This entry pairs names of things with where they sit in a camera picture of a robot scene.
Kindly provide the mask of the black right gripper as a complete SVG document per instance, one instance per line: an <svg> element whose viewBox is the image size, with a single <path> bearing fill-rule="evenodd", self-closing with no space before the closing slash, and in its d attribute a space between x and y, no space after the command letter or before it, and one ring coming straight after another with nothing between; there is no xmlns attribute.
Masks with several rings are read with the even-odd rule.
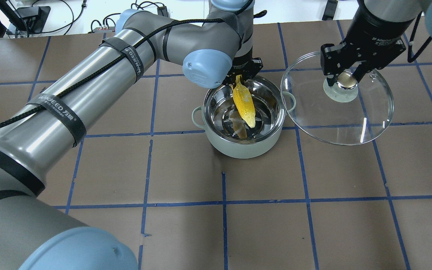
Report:
<svg viewBox="0 0 432 270"><path fill-rule="evenodd" d="M338 45L321 46L321 66L332 87L339 75L355 65L357 83L406 51L403 34L422 13L417 0L359 0L352 23Z"/></svg>

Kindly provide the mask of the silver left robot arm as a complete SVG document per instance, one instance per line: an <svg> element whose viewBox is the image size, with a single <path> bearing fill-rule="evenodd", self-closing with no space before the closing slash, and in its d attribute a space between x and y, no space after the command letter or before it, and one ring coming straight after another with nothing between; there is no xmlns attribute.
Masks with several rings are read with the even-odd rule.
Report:
<svg viewBox="0 0 432 270"><path fill-rule="evenodd" d="M47 172L158 59L219 87L250 51L252 0L211 0L207 19L123 11L114 37L0 123L0 270L137 270L112 234L38 200Z"/></svg>

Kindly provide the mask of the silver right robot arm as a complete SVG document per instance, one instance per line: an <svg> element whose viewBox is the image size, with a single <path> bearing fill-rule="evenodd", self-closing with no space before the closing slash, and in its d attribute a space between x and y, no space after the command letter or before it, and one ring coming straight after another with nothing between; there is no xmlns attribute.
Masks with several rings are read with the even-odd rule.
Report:
<svg viewBox="0 0 432 270"><path fill-rule="evenodd" d="M418 27L422 14L429 38L416 53L408 53L408 62L415 61L432 41L432 0L359 0L358 4L343 41L321 46L321 65L330 87L355 63L358 67L349 88L366 73L385 68L411 48L411 44L403 44L402 35L410 25Z"/></svg>

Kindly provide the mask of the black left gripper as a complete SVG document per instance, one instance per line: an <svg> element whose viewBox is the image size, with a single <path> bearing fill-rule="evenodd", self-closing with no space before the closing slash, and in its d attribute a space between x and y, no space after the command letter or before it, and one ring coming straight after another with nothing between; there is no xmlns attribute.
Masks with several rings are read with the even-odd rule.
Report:
<svg viewBox="0 0 432 270"><path fill-rule="evenodd" d="M232 89L236 86L237 75L241 75L241 83L253 79L263 68L261 58L253 58L253 38L249 37L233 58L232 67L223 80L224 86Z"/></svg>

